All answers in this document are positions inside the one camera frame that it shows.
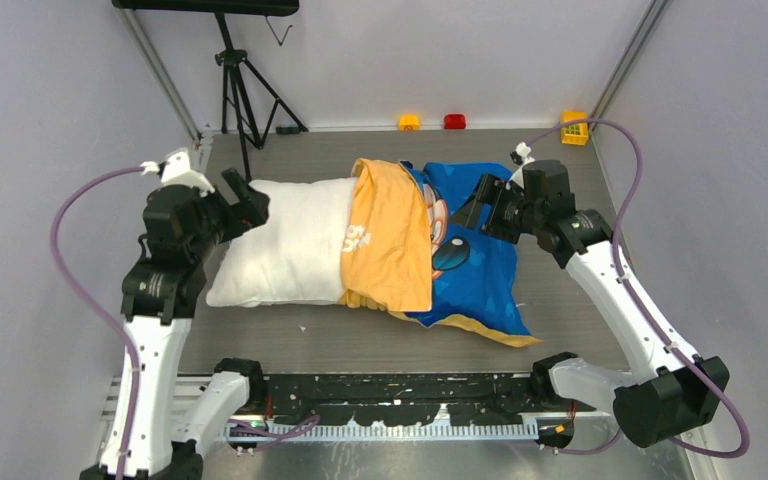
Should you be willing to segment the white pillow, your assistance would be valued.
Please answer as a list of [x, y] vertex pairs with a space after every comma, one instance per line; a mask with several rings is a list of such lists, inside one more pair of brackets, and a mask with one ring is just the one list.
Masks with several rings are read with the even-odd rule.
[[269, 197], [267, 222], [230, 242], [206, 294], [211, 307], [332, 305], [345, 292], [340, 261], [353, 178], [312, 183], [254, 180]]

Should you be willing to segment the orange pillowcase with white print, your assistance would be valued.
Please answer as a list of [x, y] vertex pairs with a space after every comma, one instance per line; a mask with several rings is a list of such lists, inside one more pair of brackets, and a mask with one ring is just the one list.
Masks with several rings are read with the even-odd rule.
[[340, 254], [339, 304], [447, 326], [515, 348], [538, 343], [514, 298], [514, 245], [452, 222], [496, 163], [448, 165], [359, 158]]

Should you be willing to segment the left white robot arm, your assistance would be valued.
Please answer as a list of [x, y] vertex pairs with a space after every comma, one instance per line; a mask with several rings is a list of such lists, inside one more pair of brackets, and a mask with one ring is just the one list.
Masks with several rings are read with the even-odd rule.
[[172, 418], [179, 363], [205, 261], [217, 246], [264, 225], [269, 198], [234, 168], [222, 173], [236, 195], [175, 180], [148, 194], [140, 255], [122, 281], [125, 358], [115, 417], [98, 462], [82, 479], [199, 479], [208, 450], [236, 409], [258, 412], [267, 398], [257, 361], [220, 361], [180, 422]]

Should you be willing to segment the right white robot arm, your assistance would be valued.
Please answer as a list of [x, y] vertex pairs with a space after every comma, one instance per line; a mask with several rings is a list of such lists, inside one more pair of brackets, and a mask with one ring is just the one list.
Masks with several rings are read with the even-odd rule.
[[533, 235], [590, 297], [627, 359], [626, 371], [572, 352], [535, 362], [530, 392], [537, 406], [551, 411], [569, 400], [608, 413], [641, 448], [713, 420], [728, 368], [716, 356], [701, 357], [666, 320], [603, 215], [577, 207], [561, 162], [525, 164], [509, 180], [482, 174], [450, 221], [509, 243]]

